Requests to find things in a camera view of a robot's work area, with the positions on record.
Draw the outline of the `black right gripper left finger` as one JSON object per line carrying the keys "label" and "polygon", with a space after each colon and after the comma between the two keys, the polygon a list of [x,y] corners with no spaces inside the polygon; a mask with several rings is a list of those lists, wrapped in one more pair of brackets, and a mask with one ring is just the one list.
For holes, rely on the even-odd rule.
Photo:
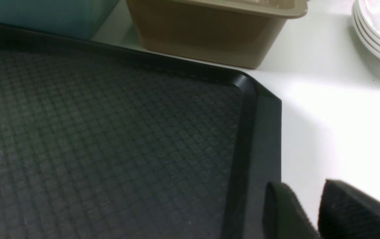
{"label": "black right gripper left finger", "polygon": [[262,227],[265,239],[321,238],[296,194],[285,183],[267,183]]}

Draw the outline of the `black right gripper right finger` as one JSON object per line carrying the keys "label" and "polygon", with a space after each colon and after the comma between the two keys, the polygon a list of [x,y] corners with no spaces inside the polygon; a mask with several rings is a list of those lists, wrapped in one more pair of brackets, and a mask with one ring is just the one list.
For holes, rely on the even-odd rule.
{"label": "black right gripper right finger", "polygon": [[380,239],[380,201],[341,180],[326,180],[318,216],[324,239]]}

